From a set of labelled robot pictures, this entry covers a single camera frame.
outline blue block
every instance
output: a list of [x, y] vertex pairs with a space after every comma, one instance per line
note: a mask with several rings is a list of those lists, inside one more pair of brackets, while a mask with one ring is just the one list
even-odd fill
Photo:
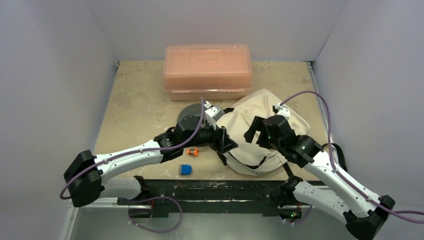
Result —
[[192, 174], [192, 166], [188, 164], [181, 164], [179, 166], [179, 174], [180, 175], [190, 175]]

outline translucent lid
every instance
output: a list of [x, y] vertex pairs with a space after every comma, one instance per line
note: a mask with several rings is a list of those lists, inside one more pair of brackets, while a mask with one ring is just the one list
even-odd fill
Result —
[[252, 85], [249, 48], [241, 44], [169, 46], [163, 76], [167, 90], [249, 88]]

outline orange plastic container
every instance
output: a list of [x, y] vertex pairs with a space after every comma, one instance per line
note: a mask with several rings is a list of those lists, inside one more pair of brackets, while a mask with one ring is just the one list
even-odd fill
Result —
[[247, 45], [169, 46], [163, 68], [171, 100], [241, 99], [252, 86]]

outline beige tabletop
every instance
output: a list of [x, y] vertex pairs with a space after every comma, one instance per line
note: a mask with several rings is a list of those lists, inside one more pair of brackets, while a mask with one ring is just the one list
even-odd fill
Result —
[[[177, 123], [177, 116], [186, 106], [200, 101], [171, 101], [164, 90], [163, 61], [121, 61], [101, 124], [94, 152], [106, 154], [141, 145]], [[268, 89], [281, 100], [304, 90], [315, 90], [305, 62], [254, 61], [252, 92]], [[229, 107], [237, 100], [215, 100], [214, 105]], [[287, 103], [310, 125], [309, 135], [320, 144], [326, 143], [326, 132], [317, 98], [302, 94]], [[180, 176], [181, 164], [192, 166], [192, 174]], [[315, 176], [289, 163], [293, 173], [304, 180]], [[146, 179], [195, 180], [286, 180], [282, 167], [268, 175], [254, 177], [238, 174], [209, 147], [201, 147], [199, 156], [184, 153], [161, 164], [140, 167], [120, 175]]]

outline white cloth bag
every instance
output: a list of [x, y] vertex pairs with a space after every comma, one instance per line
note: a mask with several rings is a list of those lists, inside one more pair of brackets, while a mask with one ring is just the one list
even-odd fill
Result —
[[[258, 90], [234, 103], [231, 106], [234, 110], [224, 114], [217, 121], [217, 125], [226, 127], [229, 137], [238, 144], [238, 148], [224, 153], [227, 165], [237, 173], [263, 176], [287, 162], [278, 151], [262, 148], [256, 144], [259, 137], [258, 132], [252, 143], [247, 143], [243, 137], [255, 116], [262, 118], [273, 116], [273, 105], [281, 102], [267, 89]], [[286, 105], [284, 107], [290, 111], [291, 117], [288, 123], [295, 133], [297, 135], [308, 134], [311, 129], [309, 124], [291, 108]]]

